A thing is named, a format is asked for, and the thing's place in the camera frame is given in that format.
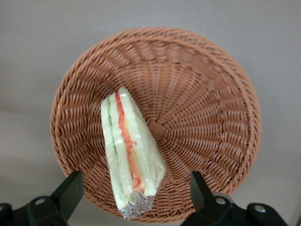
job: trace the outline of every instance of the basket weave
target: basket weave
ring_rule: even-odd
[[[224,50],[189,31],[131,29],[85,52],[54,98],[51,135],[69,175],[84,173],[85,196],[120,216],[104,151],[100,103],[126,86],[155,137],[167,174],[153,209],[137,221],[185,219],[194,209],[190,173],[200,171],[212,191],[231,194],[256,157],[261,116],[255,91]]]

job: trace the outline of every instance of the black plastic mount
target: black plastic mount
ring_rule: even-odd
[[[12,210],[0,204],[0,226],[67,226],[67,220],[84,194],[83,174],[72,172],[51,196],[40,196]]]

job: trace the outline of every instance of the woven basket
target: woven basket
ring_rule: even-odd
[[[153,209],[136,221],[184,220],[194,209],[190,173],[231,194],[256,157],[261,116],[239,64],[220,47],[181,29],[131,29],[85,52],[60,84],[51,113],[57,160],[84,173],[85,196],[120,216],[105,158],[100,103],[126,86],[155,137],[167,174]]]

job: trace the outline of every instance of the basket rim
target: basket rim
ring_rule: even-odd
[[[222,64],[219,64],[219,66],[235,81],[237,87],[241,92],[241,96],[244,97],[244,102],[246,104],[246,109],[248,111],[248,116],[249,116],[248,124],[250,126],[249,134],[251,136],[249,137],[249,140],[254,140],[254,134],[256,131],[257,134],[259,134],[259,137],[257,137],[258,140],[258,144],[257,144],[258,146],[256,147],[257,150],[251,153],[249,151],[249,148],[247,148],[246,158],[241,165],[242,167],[239,168],[239,172],[238,172],[240,174],[244,173],[245,176],[241,178],[240,181],[233,182],[232,192],[234,192],[238,188],[238,186],[241,185],[244,182],[244,180],[247,178],[248,173],[250,172],[250,169],[254,164],[254,160],[257,156],[258,149],[260,146],[261,114],[260,114],[258,98],[249,77],[233,57],[231,57],[224,49],[217,46],[216,44],[209,41],[208,39],[204,38],[203,36],[181,28],[144,27],[144,28],[126,29],[117,34],[111,35],[105,38],[104,40],[100,41],[99,43],[93,45],[88,50],[86,50],[73,63],[73,65],[69,68],[69,70],[64,75],[56,91],[52,109],[51,109],[51,117],[50,117],[50,130],[51,130],[52,144],[55,150],[56,158],[64,174],[66,176],[69,175],[72,169],[69,167],[69,164],[66,161],[66,157],[64,156],[64,154],[62,152],[58,152],[59,139],[58,136],[56,135],[59,133],[59,131],[58,131],[57,123],[59,123],[58,122],[59,115],[62,109],[61,102],[65,98],[67,90],[70,88],[72,78],[74,78],[74,76],[80,73],[80,71],[87,63],[87,60],[95,56],[95,52],[98,52],[97,54],[99,55],[104,52],[107,52],[110,49],[114,49],[117,46],[129,44],[133,41],[175,42],[179,45],[184,45],[189,48],[193,48],[197,52],[208,57],[213,62],[220,61],[221,57],[226,59],[223,60]],[[258,125],[257,129],[255,129],[254,126],[250,123],[251,121],[257,121],[256,123]],[[180,214],[178,215],[178,217],[174,216],[172,220],[166,221],[166,223],[175,222],[179,220],[182,220]],[[142,219],[137,218],[136,221],[146,222],[145,220],[143,220],[143,218]],[[147,222],[155,223],[158,221],[148,220]]]

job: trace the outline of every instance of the wicker basket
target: wicker basket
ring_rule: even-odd
[[[85,52],[60,84],[52,107],[57,160],[84,173],[85,196],[120,216],[104,152],[100,103],[121,86],[131,92],[166,162],[153,209],[140,222],[185,219],[194,209],[190,173],[231,194],[256,157],[261,116],[239,64],[220,47],[181,29],[131,29]]]

